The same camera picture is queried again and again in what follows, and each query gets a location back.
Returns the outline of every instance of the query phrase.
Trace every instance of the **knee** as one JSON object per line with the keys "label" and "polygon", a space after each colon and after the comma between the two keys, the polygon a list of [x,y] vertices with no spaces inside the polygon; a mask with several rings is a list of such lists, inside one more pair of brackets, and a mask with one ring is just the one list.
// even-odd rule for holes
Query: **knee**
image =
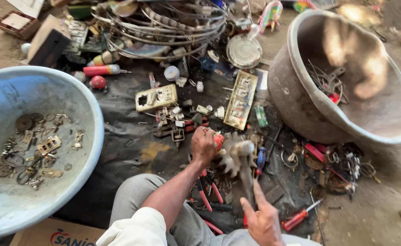
{"label": "knee", "polygon": [[161,178],[158,175],[151,173],[142,173],[135,176],[132,176],[125,180],[118,191],[121,190],[130,190],[135,189],[136,187],[150,187],[151,189],[157,189],[161,185],[165,183],[165,179]]}

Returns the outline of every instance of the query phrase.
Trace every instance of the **white sleeve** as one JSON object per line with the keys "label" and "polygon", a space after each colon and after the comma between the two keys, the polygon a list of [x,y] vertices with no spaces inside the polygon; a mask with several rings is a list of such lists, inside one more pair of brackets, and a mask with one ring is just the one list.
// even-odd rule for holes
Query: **white sleeve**
{"label": "white sleeve", "polygon": [[166,246],[164,217],[153,208],[138,209],[131,219],[115,221],[96,245]]}

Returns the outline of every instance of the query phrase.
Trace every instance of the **red screwdriver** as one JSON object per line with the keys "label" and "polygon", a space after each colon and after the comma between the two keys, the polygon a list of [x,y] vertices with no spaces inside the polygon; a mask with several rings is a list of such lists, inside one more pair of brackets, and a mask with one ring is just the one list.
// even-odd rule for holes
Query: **red screwdriver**
{"label": "red screwdriver", "polygon": [[285,222],[282,222],[284,230],[290,232],[295,226],[299,225],[305,217],[308,217],[308,211],[315,208],[322,202],[323,199],[318,200],[317,202],[313,203],[313,205],[309,206],[307,209],[302,209],[301,211],[297,212],[293,217]]}

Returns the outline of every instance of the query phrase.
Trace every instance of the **hand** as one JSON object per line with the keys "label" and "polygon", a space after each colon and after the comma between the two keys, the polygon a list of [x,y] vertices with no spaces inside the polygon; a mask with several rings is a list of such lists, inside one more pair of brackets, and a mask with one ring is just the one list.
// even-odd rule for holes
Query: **hand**
{"label": "hand", "polygon": [[272,206],[263,194],[257,180],[253,180],[255,200],[258,211],[255,212],[249,201],[242,197],[241,206],[248,221],[249,234],[260,246],[285,246],[282,240],[278,210]]}
{"label": "hand", "polygon": [[193,152],[193,161],[199,162],[202,169],[208,167],[211,160],[217,155],[217,150],[214,145],[214,131],[207,129],[204,126],[199,126],[191,138],[191,150]]}

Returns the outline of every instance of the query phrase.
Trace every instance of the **dirt ground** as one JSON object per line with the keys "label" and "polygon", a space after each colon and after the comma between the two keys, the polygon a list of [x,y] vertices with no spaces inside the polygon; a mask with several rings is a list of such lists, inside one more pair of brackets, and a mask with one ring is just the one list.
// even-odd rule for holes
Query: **dirt ground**
{"label": "dirt ground", "polygon": [[[6,0],[0,0],[0,18],[13,9]],[[274,58],[285,43],[288,25],[296,15],[294,10],[285,9],[280,29],[257,38],[263,47],[263,58]],[[401,30],[401,0],[387,0],[383,16],[386,28],[395,26]],[[24,42],[0,30],[0,68],[19,64],[24,58],[20,52]],[[386,49],[401,70],[400,44],[395,40],[389,41]],[[347,197],[328,197],[330,207],[343,206],[343,210],[328,212],[327,221],[324,221],[326,245],[401,246],[401,219],[398,215],[401,209],[401,145],[369,148],[366,152],[371,156],[381,184],[373,179],[361,178],[352,203]]]}

